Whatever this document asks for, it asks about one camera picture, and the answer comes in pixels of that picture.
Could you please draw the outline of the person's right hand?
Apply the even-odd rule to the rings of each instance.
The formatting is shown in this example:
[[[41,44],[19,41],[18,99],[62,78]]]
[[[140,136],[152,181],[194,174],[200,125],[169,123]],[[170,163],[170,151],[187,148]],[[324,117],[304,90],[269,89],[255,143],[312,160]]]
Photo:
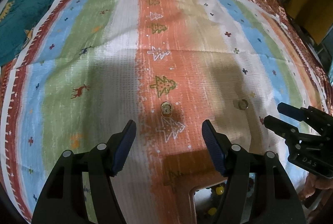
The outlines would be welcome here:
[[[304,188],[302,190],[302,195],[306,199],[315,193],[316,189],[328,190],[332,188],[332,179],[320,178],[311,173],[308,174]]]

